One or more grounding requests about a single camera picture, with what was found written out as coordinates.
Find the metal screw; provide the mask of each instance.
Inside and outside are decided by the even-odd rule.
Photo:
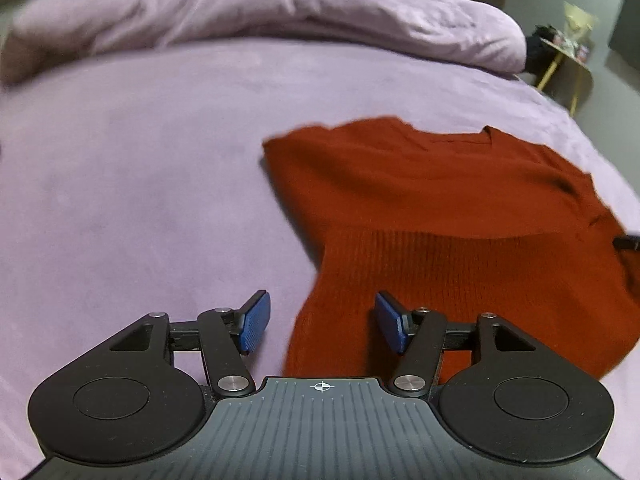
[[[417,375],[401,375],[396,377],[394,384],[396,388],[405,392],[417,392],[427,385],[424,379]]]
[[[249,385],[249,380],[240,375],[228,375],[218,381],[220,389],[226,392],[239,392]]]

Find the bed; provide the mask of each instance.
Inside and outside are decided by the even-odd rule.
[[[593,175],[624,227],[640,201],[567,112],[514,76],[345,41],[242,37],[113,52],[0,93],[0,478],[41,460],[34,387],[147,312],[195,319],[272,297],[249,358],[282,369],[316,267],[270,187],[263,139],[309,123],[399,116],[430,132],[486,124]],[[190,355],[177,365],[198,380]],[[601,459],[638,476],[640,349],[605,379]]]

